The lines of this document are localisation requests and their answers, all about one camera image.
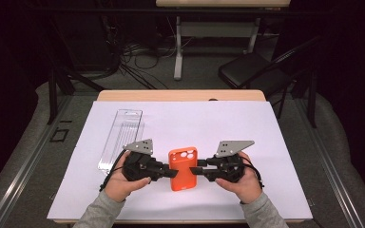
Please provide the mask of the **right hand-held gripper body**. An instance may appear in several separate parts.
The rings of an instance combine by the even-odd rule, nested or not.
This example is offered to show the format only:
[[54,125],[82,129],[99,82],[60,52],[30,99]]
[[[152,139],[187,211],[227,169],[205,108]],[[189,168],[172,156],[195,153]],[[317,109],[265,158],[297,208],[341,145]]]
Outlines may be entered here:
[[254,143],[254,141],[220,141],[215,155],[206,159],[206,163],[215,166],[215,169],[206,169],[205,177],[209,181],[224,179],[238,182],[244,173],[244,163],[239,153]]

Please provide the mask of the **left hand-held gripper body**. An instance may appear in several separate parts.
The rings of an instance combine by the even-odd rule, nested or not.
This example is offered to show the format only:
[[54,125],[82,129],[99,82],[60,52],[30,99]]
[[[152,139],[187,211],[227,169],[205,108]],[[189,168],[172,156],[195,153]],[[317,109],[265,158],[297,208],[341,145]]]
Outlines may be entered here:
[[151,139],[132,142],[123,146],[129,151],[122,173],[128,181],[137,181],[150,177],[157,181],[164,175],[163,164],[152,157],[153,142]]

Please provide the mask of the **orange phone case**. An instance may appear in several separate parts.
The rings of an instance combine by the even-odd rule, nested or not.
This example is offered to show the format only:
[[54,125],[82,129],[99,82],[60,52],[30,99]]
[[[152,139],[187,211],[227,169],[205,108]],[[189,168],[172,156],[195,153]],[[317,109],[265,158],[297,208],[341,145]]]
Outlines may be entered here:
[[196,147],[185,147],[171,150],[168,153],[169,167],[177,170],[177,175],[170,179],[171,189],[181,191],[196,186],[197,176],[191,172],[191,167],[198,164],[198,151]]

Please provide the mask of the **clear plastic packaging tray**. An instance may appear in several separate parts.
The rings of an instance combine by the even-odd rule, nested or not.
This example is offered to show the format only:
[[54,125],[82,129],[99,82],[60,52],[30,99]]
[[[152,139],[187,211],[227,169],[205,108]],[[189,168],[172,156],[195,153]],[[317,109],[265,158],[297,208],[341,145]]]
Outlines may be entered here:
[[119,109],[113,119],[98,169],[108,174],[123,150],[123,146],[142,138],[144,123],[142,110]]

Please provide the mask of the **person's left hand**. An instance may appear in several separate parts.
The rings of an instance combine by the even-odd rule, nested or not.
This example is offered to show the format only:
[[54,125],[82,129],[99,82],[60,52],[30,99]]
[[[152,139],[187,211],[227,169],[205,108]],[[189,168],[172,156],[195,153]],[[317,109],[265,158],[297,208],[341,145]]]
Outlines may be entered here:
[[119,158],[112,174],[104,188],[105,193],[116,202],[123,202],[133,191],[139,190],[150,184],[151,178],[146,177],[140,180],[129,181],[122,173],[126,158],[130,152],[126,151]]

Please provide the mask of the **person's right hand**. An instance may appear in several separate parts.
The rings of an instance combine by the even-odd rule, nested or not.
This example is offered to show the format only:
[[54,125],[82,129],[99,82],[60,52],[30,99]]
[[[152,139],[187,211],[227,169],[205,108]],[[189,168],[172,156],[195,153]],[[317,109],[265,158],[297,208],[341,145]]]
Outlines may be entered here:
[[245,204],[255,201],[262,193],[256,172],[248,166],[244,167],[244,174],[238,182],[216,179],[216,184],[234,193]]

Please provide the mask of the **black folding chair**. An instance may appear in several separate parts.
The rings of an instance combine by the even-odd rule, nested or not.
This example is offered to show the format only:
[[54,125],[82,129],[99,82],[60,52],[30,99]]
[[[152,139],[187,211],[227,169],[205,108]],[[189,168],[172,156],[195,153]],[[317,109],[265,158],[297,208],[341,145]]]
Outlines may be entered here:
[[265,60],[256,52],[244,54],[220,66],[218,75],[233,89],[257,89],[262,91],[267,99],[281,92],[281,98],[274,102],[274,105],[279,104],[279,119],[288,87],[311,67],[310,62],[302,66],[298,65],[297,61],[310,57],[320,41],[320,36],[312,38],[272,61]]

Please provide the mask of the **black metal stand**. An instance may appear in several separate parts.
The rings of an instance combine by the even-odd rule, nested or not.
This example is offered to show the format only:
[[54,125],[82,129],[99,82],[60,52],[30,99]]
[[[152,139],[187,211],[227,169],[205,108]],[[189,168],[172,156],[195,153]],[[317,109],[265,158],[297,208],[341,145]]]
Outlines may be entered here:
[[44,46],[46,55],[51,64],[51,70],[48,75],[48,95],[49,95],[49,119],[48,124],[52,124],[57,116],[59,115],[58,107],[58,96],[57,88],[67,96],[72,96],[75,93],[75,87],[71,80],[81,82],[82,84],[93,88],[95,91],[101,92],[105,88],[98,85],[83,76],[82,74],[71,69],[67,64],[65,64],[55,49],[53,43],[53,38],[45,35],[41,38],[42,45]]
[[317,73],[312,69],[304,70],[298,75],[292,90],[294,98],[302,98],[305,93],[308,93],[307,120],[313,128],[316,128]]

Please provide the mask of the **white-framed wooden desk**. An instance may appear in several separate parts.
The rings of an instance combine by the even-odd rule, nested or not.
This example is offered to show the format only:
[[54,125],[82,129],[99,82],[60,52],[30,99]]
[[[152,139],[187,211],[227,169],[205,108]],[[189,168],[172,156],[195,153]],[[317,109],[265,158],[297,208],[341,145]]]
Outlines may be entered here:
[[[232,8],[245,9],[276,9],[287,8],[291,0],[156,0],[156,6],[172,9],[206,8],[222,10]],[[260,18],[253,22],[184,22],[176,17],[176,62],[174,79],[182,78],[183,51],[182,37],[247,37],[248,47],[244,51],[250,53],[254,49],[259,31]]]

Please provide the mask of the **aluminium floor rail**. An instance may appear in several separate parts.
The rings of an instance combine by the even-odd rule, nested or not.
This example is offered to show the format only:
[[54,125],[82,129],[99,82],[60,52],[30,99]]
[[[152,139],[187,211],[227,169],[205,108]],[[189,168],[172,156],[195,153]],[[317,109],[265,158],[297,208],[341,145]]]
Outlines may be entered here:
[[299,111],[299,115],[305,125],[308,134],[311,137],[311,140],[317,150],[319,161],[324,169],[324,172],[327,176],[327,179],[331,185],[331,188],[334,191],[336,196],[336,200],[346,218],[350,228],[365,228],[357,210],[355,209],[355,205],[351,200],[351,197],[345,188],[339,174],[336,171],[335,165],[329,156],[329,153],[320,138],[318,131],[316,128],[313,128],[310,124],[307,117],[307,107],[305,102],[299,99],[295,99],[296,107]]
[[59,113],[47,124],[46,103],[36,113],[0,174],[0,228],[70,228],[48,218],[67,169],[77,134],[70,112],[73,99],[60,100]]

